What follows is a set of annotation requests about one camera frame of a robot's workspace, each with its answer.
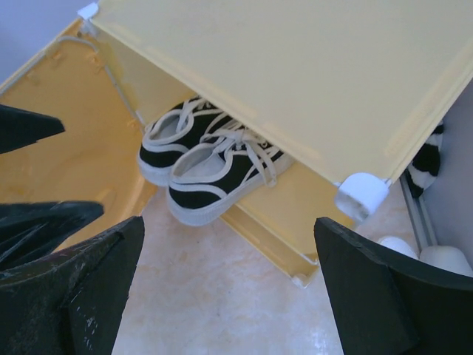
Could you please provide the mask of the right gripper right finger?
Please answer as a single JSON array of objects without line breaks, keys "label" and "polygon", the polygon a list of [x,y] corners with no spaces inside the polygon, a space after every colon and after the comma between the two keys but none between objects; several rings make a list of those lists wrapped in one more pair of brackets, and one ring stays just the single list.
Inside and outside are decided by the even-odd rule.
[{"label": "right gripper right finger", "polygon": [[381,246],[328,217],[314,225],[345,354],[471,354],[472,279]]}]

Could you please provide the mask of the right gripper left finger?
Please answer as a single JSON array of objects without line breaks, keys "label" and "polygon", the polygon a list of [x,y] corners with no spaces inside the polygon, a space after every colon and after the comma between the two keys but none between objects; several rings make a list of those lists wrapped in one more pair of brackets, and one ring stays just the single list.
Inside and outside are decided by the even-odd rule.
[{"label": "right gripper left finger", "polygon": [[142,217],[1,273],[2,354],[110,354],[143,247]]}]

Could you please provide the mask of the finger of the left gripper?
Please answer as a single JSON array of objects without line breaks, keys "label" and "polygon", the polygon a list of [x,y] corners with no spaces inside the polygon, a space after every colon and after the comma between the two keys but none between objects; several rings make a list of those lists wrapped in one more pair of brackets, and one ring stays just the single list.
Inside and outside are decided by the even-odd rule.
[{"label": "finger of the left gripper", "polygon": [[1,204],[1,267],[14,268],[54,251],[103,215],[94,201]]},{"label": "finger of the left gripper", "polygon": [[1,105],[2,154],[29,146],[64,131],[64,125],[58,118]]}]

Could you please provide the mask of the yellow cabinet door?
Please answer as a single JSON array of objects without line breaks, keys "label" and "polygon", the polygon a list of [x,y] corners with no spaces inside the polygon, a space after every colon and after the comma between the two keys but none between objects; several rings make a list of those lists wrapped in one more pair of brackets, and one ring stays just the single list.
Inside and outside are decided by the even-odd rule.
[{"label": "yellow cabinet door", "polygon": [[137,167],[141,125],[78,21],[1,85],[1,103],[56,117],[65,128],[1,156],[2,202],[101,203],[103,215],[63,248],[142,213],[156,189]]}]

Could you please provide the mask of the black white sneaker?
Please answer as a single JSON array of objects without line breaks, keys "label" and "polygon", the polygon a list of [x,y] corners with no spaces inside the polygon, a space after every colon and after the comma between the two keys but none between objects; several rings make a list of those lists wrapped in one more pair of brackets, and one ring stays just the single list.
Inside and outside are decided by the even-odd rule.
[{"label": "black white sneaker", "polygon": [[137,156],[142,176],[155,186],[167,186],[176,161],[204,134],[229,121],[228,114],[198,95],[176,105],[145,128]]},{"label": "black white sneaker", "polygon": [[187,226],[204,226],[293,165],[279,147],[241,123],[205,133],[171,168],[168,208]]}]

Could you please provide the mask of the yellow shoe cabinet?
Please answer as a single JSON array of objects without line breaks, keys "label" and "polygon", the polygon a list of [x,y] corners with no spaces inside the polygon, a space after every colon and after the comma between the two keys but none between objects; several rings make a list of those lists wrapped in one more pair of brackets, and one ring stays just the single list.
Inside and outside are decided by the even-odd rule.
[{"label": "yellow shoe cabinet", "polygon": [[223,220],[300,287],[317,217],[362,223],[472,79],[470,1],[94,1],[144,124],[200,94],[291,155]]}]

